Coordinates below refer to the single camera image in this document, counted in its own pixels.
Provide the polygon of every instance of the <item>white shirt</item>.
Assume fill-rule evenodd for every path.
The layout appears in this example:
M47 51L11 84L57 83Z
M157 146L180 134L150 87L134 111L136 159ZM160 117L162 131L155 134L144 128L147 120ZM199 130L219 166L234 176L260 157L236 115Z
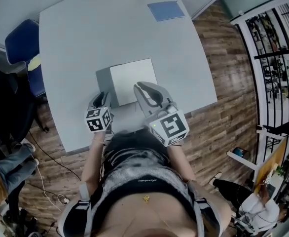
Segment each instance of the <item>white shirt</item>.
M270 199L265 206L260 198L252 193L239 208L240 215L246 215L242 221L250 223L259 232L268 230L276 225L279 215L279 207Z

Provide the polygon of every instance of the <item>person in white shirt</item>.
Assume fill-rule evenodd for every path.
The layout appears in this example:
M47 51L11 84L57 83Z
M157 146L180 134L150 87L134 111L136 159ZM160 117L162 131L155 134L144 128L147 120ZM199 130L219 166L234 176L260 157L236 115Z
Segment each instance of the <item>person in white shirt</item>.
M289 218L289 207L279 206L269 197L265 185L261 188L261 196L254 194L247 188L233 182L220 180L222 173L218 173L209 182L218 188L221 195L238 211L238 218L250 224L258 232L273 228L277 222L284 222Z

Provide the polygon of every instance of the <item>blue chair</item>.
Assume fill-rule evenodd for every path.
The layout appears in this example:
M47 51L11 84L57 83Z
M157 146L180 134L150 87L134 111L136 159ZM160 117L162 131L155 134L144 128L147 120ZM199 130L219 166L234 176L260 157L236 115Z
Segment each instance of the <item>blue chair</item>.
M31 19L23 21L5 38L7 60L10 64L23 61L26 66L39 54L39 24ZM38 97L45 93L41 66L28 71L31 93Z

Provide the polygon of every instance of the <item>chair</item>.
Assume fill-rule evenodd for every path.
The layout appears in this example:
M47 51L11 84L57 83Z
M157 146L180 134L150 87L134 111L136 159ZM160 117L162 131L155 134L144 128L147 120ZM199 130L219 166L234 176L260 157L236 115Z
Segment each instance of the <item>chair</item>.
M14 140L21 142L34 119L45 131L37 116L35 98L27 80L0 71L0 140L9 152L10 134Z
M5 38L7 60L10 64L23 61L26 66L39 54L39 25L31 19L23 21ZM41 65L28 71L31 93L38 97L45 93Z

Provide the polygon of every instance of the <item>dark hair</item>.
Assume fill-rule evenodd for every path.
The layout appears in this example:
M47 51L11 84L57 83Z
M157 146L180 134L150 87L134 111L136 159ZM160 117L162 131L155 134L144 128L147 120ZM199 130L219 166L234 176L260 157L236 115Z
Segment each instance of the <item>dark hair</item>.
M286 220L289 218L289 207L284 208L283 210L287 210L287 213L285 215L285 217L281 220L281 222L286 222Z

